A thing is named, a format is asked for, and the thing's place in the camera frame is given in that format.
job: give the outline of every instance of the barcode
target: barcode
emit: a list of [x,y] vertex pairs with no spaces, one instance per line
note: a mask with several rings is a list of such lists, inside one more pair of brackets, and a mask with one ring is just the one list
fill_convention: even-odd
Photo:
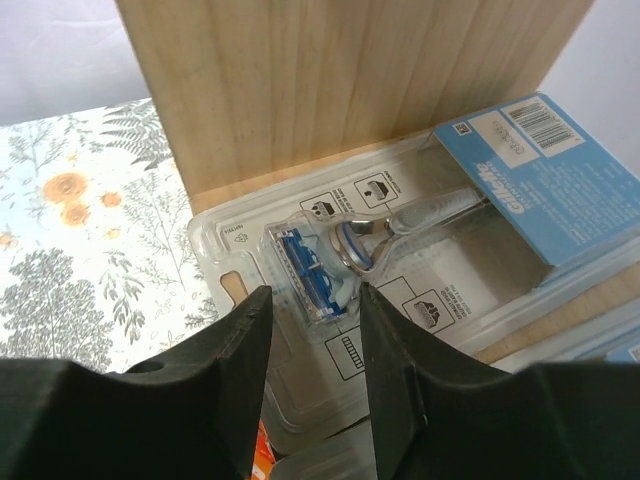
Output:
[[553,156],[584,140],[537,97],[511,105],[505,113],[546,156]]
[[636,362],[640,362],[640,345],[629,350],[629,355],[631,355]]

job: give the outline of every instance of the orange object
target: orange object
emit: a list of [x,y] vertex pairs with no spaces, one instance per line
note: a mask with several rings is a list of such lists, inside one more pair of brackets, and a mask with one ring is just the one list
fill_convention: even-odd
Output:
[[258,428],[258,440],[256,442],[256,455],[253,458],[253,474],[251,480],[267,480],[271,474],[273,464],[276,463],[276,459],[273,457],[271,447],[269,447],[269,440],[267,438],[267,432],[260,421]]

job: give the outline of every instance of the white wall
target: white wall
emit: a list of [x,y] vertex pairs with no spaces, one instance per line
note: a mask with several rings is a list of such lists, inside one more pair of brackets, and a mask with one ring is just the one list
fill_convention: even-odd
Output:
[[640,175],[640,1],[597,0],[540,90]]
[[[114,0],[0,0],[0,12],[0,125],[149,95]],[[636,174],[639,47],[640,0],[596,0],[541,85]]]

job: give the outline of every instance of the wood grain panel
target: wood grain panel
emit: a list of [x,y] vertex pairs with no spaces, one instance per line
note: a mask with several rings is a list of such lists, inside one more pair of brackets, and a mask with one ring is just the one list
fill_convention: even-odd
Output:
[[592,0],[117,0],[191,196],[534,90]]

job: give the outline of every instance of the patterned fabric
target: patterned fabric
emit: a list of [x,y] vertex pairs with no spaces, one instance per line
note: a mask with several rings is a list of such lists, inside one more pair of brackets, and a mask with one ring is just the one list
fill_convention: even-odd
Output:
[[0,356],[123,371],[217,319],[151,100],[0,129]]

